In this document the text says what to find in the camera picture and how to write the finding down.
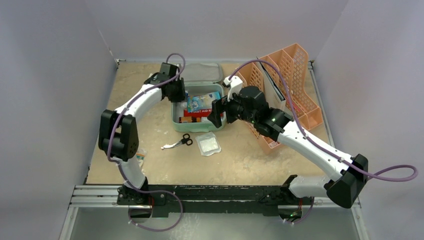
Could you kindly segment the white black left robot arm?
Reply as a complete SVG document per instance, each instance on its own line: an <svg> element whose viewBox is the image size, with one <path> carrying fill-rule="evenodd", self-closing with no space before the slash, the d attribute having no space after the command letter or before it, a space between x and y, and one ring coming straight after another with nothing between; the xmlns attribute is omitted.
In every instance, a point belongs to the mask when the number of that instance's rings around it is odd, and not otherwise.
<svg viewBox="0 0 424 240"><path fill-rule="evenodd" d="M124 179L123 186L131 189L129 197L138 205L146 203L151 191L136 157L139 149L138 121L164 98L181 102L186 98L185 65L163 62L158 72L143 82L138 92L115 110L106 109L100 117L98 147L108 161L115 163Z"/></svg>

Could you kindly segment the brown glass medicine bottle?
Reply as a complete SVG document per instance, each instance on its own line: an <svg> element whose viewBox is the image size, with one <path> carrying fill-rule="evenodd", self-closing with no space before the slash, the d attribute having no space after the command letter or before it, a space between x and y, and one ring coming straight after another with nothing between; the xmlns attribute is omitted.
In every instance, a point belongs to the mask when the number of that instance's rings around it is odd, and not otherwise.
<svg viewBox="0 0 424 240"><path fill-rule="evenodd" d="M180 124L201 123L202 118L201 117L193 117L193 116L183 116L183 117L179 117L178 122Z"/></svg>

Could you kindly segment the red first aid pouch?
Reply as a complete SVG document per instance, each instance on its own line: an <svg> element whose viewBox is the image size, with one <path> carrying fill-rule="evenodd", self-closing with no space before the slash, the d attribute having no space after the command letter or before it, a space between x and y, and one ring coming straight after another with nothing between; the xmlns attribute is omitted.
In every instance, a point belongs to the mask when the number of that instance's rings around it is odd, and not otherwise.
<svg viewBox="0 0 424 240"><path fill-rule="evenodd" d="M183 110L183 116L184 117L195 117L195 118L203 118L208 117L210 113L212 112L212 109L200 109L193 112L189 112L188 109Z"/></svg>

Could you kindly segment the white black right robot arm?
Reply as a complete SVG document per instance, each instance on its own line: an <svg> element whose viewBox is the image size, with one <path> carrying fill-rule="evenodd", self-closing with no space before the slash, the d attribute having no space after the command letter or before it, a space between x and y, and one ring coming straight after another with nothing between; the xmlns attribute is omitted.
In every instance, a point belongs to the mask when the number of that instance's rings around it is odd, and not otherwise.
<svg viewBox="0 0 424 240"><path fill-rule="evenodd" d="M221 114L226 114L229 124L236 120L252 124L260 135L292 148L327 175L324 180L296 176L280 191L282 200L288 204L303 197L328 197L349 209L368 181L365 173L369 161L365 156L351 156L309 133L291 115L270 107L265 94L256 86L243 87L232 97L214 100L207 118L215 127L222 125Z"/></svg>

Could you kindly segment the blue wet wipes packet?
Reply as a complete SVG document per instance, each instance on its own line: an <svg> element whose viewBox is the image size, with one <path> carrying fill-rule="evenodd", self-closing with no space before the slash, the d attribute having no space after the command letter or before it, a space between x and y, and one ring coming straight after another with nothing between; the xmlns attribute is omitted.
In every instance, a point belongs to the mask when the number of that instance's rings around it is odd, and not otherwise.
<svg viewBox="0 0 424 240"><path fill-rule="evenodd" d="M189 112L211 109L212 102L221 98L218 91L210 92L203 95L191 95L187 99L187 109Z"/></svg>

